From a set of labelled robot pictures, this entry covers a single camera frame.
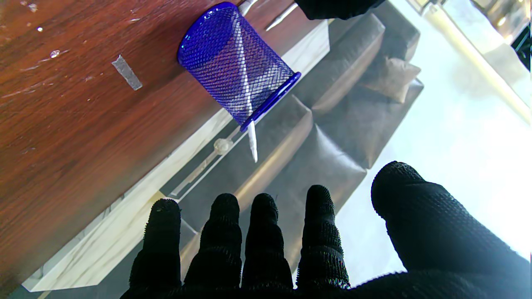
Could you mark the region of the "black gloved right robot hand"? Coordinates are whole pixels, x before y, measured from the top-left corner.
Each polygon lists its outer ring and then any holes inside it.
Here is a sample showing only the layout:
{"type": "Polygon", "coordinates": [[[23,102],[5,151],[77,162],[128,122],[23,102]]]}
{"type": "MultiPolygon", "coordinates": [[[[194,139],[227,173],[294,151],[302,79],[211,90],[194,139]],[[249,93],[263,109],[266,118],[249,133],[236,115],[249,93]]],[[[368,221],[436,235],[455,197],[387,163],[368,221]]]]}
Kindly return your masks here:
{"type": "Polygon", "coordinates": [[[405,271],[351,287],[329,190],[306,195],[297,288],[284,257],[274,199],[251,205],[245,261],[239,205],[220,194],[211,206],[198,253],[180,276],[181,215],[159,199],[145,226],[123,299],[529,299],[530,260],[476,220],[442,186],[392,161],[376,174],[371,203],[386,224],[405,271]]]}

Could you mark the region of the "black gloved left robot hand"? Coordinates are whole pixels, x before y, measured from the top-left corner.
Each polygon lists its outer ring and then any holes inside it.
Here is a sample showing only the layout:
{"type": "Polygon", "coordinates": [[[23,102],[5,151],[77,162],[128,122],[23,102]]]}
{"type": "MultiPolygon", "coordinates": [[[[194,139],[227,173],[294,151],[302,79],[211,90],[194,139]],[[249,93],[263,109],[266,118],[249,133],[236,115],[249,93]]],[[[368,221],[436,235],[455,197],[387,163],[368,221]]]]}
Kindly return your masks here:
{"type": "Polygon", "coordinates": [[[295,0],[310,20],[348,20],[377,8],[383,0],[295,0]]]}

